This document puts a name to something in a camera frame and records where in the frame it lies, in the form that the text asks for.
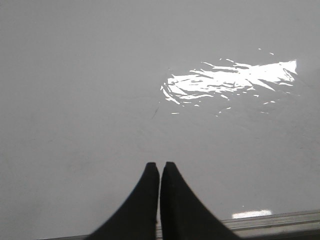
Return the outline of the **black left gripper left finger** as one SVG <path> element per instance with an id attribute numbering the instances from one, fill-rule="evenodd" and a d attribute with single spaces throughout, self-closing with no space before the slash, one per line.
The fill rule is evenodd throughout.
<path id="1" fill-rule="evenodd" d="M 160 174 L 154 162 L 120 208 L 87 240 L 155 240 Z"/>

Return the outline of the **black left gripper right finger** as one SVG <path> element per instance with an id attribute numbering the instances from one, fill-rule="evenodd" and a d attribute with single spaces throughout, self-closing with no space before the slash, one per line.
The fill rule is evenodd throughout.
<path id="1" fill-rule="evenodd" d="M 160 220 L 164 240 L 240 239 L 201 203 L 173 162 L 162 173 Z"/>

